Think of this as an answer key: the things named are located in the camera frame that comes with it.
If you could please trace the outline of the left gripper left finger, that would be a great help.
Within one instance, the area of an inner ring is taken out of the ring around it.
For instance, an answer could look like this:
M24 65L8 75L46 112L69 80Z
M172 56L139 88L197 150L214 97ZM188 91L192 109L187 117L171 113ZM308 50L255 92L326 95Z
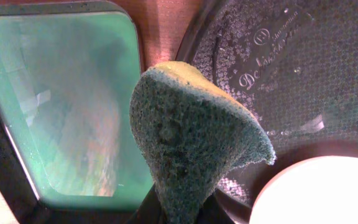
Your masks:
M126 224L166 224L166 216L158 199L155 185L149 190L140 207Z

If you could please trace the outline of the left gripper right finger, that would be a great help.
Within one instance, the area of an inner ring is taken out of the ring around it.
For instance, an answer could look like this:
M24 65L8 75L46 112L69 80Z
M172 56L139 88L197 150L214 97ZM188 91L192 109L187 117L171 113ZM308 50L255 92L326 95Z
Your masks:
M197 224L234 224L229 215L220 207L214 194L210 195L201 207Z

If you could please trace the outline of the dark green sponge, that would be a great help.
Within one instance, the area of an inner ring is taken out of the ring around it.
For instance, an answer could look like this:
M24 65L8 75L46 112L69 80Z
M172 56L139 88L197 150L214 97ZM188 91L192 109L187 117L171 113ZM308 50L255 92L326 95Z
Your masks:
M257 118L185 62L147 69L129 116L168 223L194 223L230 170L276 159Z

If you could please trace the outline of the white plate front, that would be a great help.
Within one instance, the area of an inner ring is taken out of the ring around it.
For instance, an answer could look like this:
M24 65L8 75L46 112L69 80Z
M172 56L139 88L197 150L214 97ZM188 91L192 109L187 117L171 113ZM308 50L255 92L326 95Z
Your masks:
M358 158L326 156L279 172L259 193L251 224L358 224Z

